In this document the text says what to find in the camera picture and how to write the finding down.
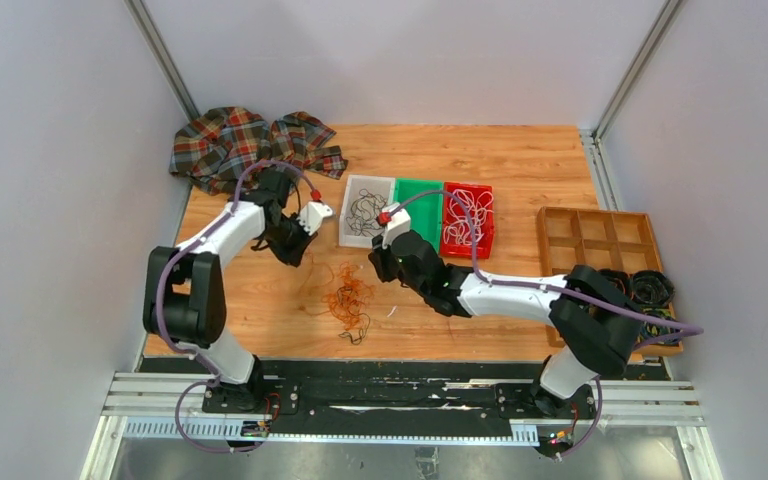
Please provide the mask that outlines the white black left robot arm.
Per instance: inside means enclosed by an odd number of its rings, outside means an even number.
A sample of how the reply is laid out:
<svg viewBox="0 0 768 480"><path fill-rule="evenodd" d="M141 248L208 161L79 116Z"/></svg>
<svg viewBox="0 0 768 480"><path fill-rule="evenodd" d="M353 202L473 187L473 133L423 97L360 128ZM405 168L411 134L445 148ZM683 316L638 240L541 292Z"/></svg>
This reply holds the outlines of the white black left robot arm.
<svg viewBox="0 0 768 480"><path fill-rule="evenodd" d="M307 178L285 162L259 162L243 175L254 187L236 185L220 214L174 247L158 246L148 257L142 322L174 352L208 369L206 390L243 413L258 411L268 395L260 359L247 351L226 325L223 272L246 246L268 250L282 264L297 267L333 210L316 188L291 215L288 197Z"/></svg>

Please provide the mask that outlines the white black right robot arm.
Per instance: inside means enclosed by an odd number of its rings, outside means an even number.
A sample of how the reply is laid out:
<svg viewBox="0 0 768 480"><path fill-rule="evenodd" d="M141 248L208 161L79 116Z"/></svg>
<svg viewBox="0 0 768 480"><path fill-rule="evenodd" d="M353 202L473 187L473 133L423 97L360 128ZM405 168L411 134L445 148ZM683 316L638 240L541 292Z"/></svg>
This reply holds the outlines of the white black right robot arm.
<svg viewBox="0 0 768 480"><path fill-rule="evenodd" d="M399 282L440 315L500 315L553 327L565 345L544 360L521 397L546 418L561 414L591 380L624 373L641 330L633 317L640 307L586 265L550 277L491 275L444 262L412 230L391 241L375 236L368 258L380 281Z"/></svg>

